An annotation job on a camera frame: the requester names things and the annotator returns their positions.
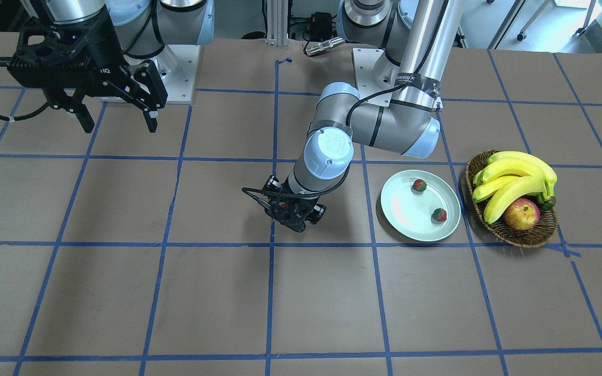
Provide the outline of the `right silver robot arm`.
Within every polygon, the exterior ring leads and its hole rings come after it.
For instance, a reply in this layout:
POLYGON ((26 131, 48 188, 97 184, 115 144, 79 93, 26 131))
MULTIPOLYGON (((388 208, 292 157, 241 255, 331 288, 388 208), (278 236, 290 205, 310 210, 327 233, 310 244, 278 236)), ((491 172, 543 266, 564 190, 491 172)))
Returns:
POLYGON ((161 57, 171 45, 213 38, 212 1, 24 1, 31 19, 19 34, 8 72, 43 91, 49 107, 94 121, 83 103, 119 98, 134 105, 148 130, 169 101, 172 69, 161 57))

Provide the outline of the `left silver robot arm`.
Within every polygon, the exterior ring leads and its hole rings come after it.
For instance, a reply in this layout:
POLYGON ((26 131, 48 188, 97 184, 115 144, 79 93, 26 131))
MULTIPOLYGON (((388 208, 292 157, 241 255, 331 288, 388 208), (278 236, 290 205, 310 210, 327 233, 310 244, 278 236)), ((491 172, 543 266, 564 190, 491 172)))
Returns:
POLYGON ((322 91, 303 151, 286 179, 243 188, 278 224, 303 232, 326 207, 318 201, 345 181, 354 146, 425 159, 435 149, 432 116, 459 29, 464 1, 343 1, 337 32, 380 49, 366 67, 373 89, 331 83, 322 91))

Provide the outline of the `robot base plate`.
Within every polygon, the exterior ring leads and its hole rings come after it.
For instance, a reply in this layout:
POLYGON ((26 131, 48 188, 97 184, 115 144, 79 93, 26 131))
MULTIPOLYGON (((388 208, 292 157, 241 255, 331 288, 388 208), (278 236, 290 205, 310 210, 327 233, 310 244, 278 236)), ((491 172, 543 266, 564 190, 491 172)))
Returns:
POLYGON ((167 44, 162 48, 157 42, 144 41, 125 59, 131 64, 153 60, 168 94, 167 104, 191 104, 201 50, 199 45, 167 44))

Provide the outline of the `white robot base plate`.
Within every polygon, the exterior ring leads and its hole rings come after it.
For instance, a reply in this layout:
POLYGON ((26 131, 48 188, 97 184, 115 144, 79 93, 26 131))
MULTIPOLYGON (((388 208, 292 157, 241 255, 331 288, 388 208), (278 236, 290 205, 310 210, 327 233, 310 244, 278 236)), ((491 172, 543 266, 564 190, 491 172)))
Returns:
MULTIPOLYGON (((353 49, 354 76, 361 98, 393 87, 399 66, 390 62, 385 52, 383 49, 353 49)), ((406 91, 401 100, 421 105, 432 111, 444 107, 439 96, 434 97, 417 89, 406 91)))

